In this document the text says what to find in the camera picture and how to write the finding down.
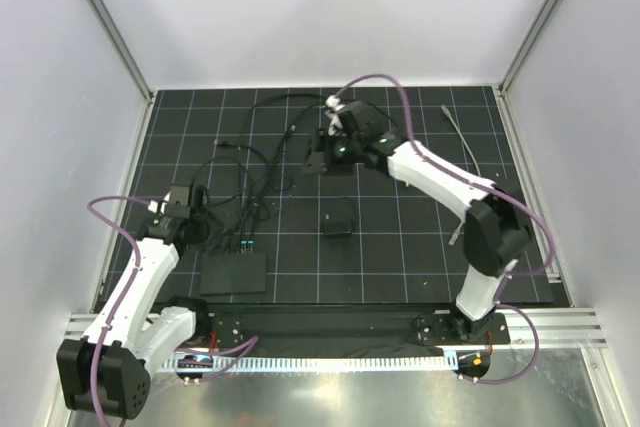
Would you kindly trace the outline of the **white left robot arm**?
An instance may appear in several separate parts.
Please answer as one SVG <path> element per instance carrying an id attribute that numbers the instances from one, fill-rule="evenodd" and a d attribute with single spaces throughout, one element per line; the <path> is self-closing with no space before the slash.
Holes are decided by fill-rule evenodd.
<path id="1" fill-rule="evenodd" d="M 56 353 L 66 407 L 91 412 L 102 425 L 136 418 L 161 365 L 212 333 L 207 304 L 197 298 L 174 296 L 148 318 L 180 258 L 210 233 L 204 187 L 174 185 L 162 200 L 143 204 L 148 213 L 138 232 L 122 234 L 131 256 L 116 287 L 81 336 L 64 339 Z"/>

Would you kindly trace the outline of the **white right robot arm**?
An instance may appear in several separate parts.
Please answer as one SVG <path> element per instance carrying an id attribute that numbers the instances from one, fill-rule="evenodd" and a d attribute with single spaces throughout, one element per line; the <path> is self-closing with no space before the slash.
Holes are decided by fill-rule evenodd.
<path id="1" fill-rule="evenodd" d="M 312 135 L 304 173 L 347 175 L 362 165 L 416 188 L 454 214 L 463 224 L 468 269 L 449 329 L 463 343 L 483 337 L 499 290 L 533 237 L 528 216 L 517 207 L 520 191 L 454 166 L 389 128 L 382 113 L 365 102 L 330 96 L 325 105 L 329 124 Z"/>

